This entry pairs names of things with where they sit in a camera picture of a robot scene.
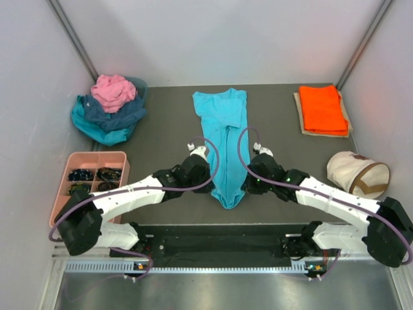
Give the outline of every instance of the white wall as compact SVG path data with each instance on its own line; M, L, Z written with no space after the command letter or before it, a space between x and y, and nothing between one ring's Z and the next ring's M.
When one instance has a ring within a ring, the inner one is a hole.
M381 0L61 0L96 69L150 86L337 82Z
M46 1L0 3L0 309L34 309L67 157L89 150L70 110L92 80Z
M390 166L387 196L413 219L413 1L397 0L343 89L361 154ZM409 266L413 275L413 265Z

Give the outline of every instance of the orange folded towel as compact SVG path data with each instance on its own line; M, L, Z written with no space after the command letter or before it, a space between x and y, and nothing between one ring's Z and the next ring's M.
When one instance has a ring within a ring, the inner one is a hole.
M323 88L301 86L299 99L305 130L317 134L347 136L348 121L341 111L341 98L335 86Z

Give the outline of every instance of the brown strap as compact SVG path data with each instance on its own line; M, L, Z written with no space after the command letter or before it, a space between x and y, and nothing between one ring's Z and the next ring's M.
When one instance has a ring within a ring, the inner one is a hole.
M387 190L388 183L387 184L379 184L379 185L373 185L373 186L368 186L361 178L373 167L378 166L378 165L385 165L384 163L372 163L365 167L355 178L353 183L350 186L350 190L348 191L349 193L353 193L354 188L357 186L359 187L365 195L371 194L372 192L384 192Z

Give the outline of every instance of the clothes pile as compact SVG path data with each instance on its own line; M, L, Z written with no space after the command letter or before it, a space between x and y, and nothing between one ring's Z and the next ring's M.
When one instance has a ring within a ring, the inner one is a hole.
M72 110L74 125L103 145L128 140L146 114L146 96L141 97L132 82L118 75L99 76L91 93L77 97Z

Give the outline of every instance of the blue clothing pile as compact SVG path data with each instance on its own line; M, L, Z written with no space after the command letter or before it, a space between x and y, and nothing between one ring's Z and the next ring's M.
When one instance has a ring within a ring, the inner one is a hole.
M72 121L87 136L110 147L131 137L137 122L146 114L143 105L143 99L136 96L116 113L106 113L93 96L78 96Z
M196 114L201 118L204 137L218 148L220 164L213 182L212 196L226 209L234 208L245 195L241 186L247 176L238 154L237 143L241 131L247 126L247 93L230 88L220 94L196 92L193 96ZM241 140L241 155L250 163L248 135ZM211 173L216 168L216 154L210 148L207 156Z

